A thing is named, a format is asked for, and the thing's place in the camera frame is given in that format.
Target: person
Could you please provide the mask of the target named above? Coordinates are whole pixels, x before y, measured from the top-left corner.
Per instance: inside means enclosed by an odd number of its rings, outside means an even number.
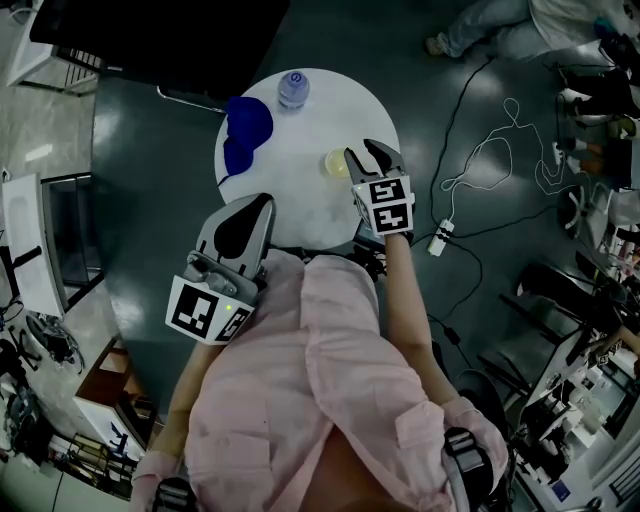
[[[616,189],[640,188],[640,139],[609,139],[604,146],[571,137],[562,139],[557,150],[564,153],[565,162],[574,174],[607,176]],[[573,151],[586,151],[590,158],[569,154]]]
[[[498,483],[505,441],[436,362],[407,239],[385,243],[388,340],[356,263],[269,252],[251,325],[226,347],[193,349],[136,469],[134,510],[184,453],[206,510],[453,512],[443,466],[452,426],[473,434]]]
[[[594,24],[610,22],[619,34],[640,32],[639,0],[478,0],[444,32],[425,39],[432,56],[458,58],[491,38],[490,53],[520,60],[595,41]]]
[[[525,293],[553,300],[578,318],[588,320],[591,327],[605,334],[597,345],[596,353],[604,354],[622,341],[640,357],[638,303],[629,290],[612,279],[607,278],[598,293],[591,295],[548,265],[535,263],[528,265],[520,276],[517,295]]]

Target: small cup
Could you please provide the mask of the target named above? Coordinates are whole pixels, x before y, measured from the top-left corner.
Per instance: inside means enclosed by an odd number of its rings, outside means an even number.
[[[337,148],[327,153],[324,157],[324,166],[327,172],[335,178],[348,178],[349,168],[344,159],[345,148]]]

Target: desk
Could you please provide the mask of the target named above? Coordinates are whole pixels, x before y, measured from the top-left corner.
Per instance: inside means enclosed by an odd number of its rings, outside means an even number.
[[[324,157],[336,148],[353,149],[368,171],[379,170],[363,139],[400,150],[398,134],[384,106],[355,80],[324,69],[302,69],[311,90],[302,110],[278,104],[278,82],[271,75],[243,96],[258,98],[271,112],[273,135],[254,152],[252,166],[220,186],[225,202],[259,192],[276,201],[272,243],[279,247],[330,249],[353,239],[360,215],[353,204],[351,180],[334,178]],[[223,144],[227,119],[216,141],[218,183],[227,176]]]

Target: water bottle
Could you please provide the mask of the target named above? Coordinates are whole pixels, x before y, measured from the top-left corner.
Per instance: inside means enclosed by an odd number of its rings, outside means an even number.
[[[309,97],[309,79],[301,71],[291,71],[280,79],[278,101],[288,110],[299,110]]]

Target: metal frame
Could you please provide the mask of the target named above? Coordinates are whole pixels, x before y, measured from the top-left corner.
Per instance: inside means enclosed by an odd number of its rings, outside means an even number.
[[[84,173],[77,173],[77,174],[69,174],[66,176],[58,176],[54,178],[45,178],[43,180],[40,180],[40,185],[64,183],[69,181],[77,182],[79,179],[84,179],[84,178],[91,178],[91,173],[84,172]],[[54,258],[55,250],[53,251],[50,250],[49,254],[50,254],[50,258]],[[70,297],[66,296],[66,291],[64,290],[64,284],[67,284],[69,286],[74,286],[74,283],[71,283],[71,282],[64,283],[62,281],[61,276],[56,276],[56,284],[58,284],[58,281],[59,281],[58,291],[64,294],[63,309],[65,313],[67,313],[73,306],[75,306],[78,302],[80,302],[91,290],[93,290],[96,286],[98,286],[98,284],[100,284],[104,280],[104,272],[102,268],[99,268],[99,269],[93,268],[93,267],[90,268],[86,266],[86,263],[85,263],[85,268],[87,270],[95,270],[98,273],[94,277],[92,277],[89,280],[89,282],[78,283],[79,284],[78,290]]]
[[[24,79],[16,85],[20,87],[30,87],[32,89],[56,92],[67,96],[75,96],[76,98],[89,96],[96,92],[95,89],[86,92],[75,92],[74,89],[97,80],[97,77],[100,74],[99,66],[101,65],[101,61],[98,57],[79,50],[54,46],[51,53],[51,59],[68,63],[64,87],[57,87]],[[48,62],[49,61],[44,61],[37,69],[46,66]],[[35,73],[37,69],[34,69],[30,74]]]
[[[216,114],[226,115],[225,110],[222,108],[207,107],[206,105],[201,105],[200,103],[194,103],[193,101],[187,101],[181,98],[176,98],[174,96],[171,96],[171,94],[168,91],[163,91],[160,86],[158,86],[156,90],[158,91],[158,95],[164,100],[175,101],[176,103],[182,103],[183,105],[189,105],[190,107],[202,108],[204,110],[215,112]]]
[[[616,507],[632,498],[640,490],[640,456],[636,457],[636,460],[609,484],[609,488],[618,500]]]

